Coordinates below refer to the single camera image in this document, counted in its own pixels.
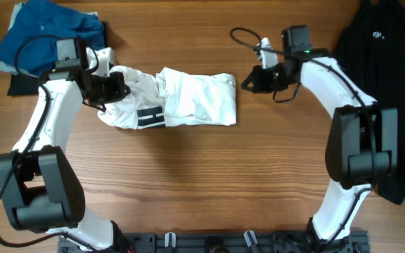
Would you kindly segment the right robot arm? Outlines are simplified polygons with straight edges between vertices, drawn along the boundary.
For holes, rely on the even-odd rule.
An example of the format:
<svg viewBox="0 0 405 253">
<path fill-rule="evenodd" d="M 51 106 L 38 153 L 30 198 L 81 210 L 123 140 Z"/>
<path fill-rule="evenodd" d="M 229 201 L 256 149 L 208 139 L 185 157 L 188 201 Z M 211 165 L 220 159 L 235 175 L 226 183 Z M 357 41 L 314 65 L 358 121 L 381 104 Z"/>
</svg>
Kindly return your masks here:
<svg viewBox="0 0 405 253">
<path fill-rule="evenodd" d="M 330 182 L 306 234 L 314 248 L 342 245 L 362 202 L 397 167 L 397 110 L 379 108 L 328 56 L 258 65 L 240 86 L 275 94 L 291 84 L 309 89 L 332 119 L 325 151 Z"/>
</svg>

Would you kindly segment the white t-shirt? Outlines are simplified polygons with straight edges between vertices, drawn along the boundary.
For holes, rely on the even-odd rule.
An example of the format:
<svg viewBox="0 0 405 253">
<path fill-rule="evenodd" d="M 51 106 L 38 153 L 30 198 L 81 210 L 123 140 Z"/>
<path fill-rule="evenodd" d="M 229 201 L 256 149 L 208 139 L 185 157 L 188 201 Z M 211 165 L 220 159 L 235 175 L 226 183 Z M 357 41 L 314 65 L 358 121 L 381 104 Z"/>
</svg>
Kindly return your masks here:
<svg viewBox="0 0 405 253">
<path fill-rule="evenodd" d="M 236 124 L 236 81 L 233 75 L 187 74 L 165 67 L 155 76 L 125 66 L 131 93 L 99 112 L 101 121 L 121 129 L 146 129 L 185 125 Z"/>
</svg>

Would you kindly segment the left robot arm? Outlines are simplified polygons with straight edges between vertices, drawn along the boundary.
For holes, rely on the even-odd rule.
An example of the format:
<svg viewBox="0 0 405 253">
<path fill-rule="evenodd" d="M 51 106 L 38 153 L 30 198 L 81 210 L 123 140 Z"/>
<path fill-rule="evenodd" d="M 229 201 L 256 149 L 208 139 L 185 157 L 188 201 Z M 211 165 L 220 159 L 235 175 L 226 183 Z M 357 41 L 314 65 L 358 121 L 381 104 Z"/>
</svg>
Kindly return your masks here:
<svg viewBox="0 0 405 253">
<path fill-rule="evenodd" d="M 121 72 L 106 77 L 76 68 L 45 74 L 25 134 L 0 154 L 0 245 L 29 247 L 60 237 L 88 252 L 133 252 L 119 226 L 86 207 L 65 156 L 82 105 L 102 109 L 129 89 Z"/>
</svg>

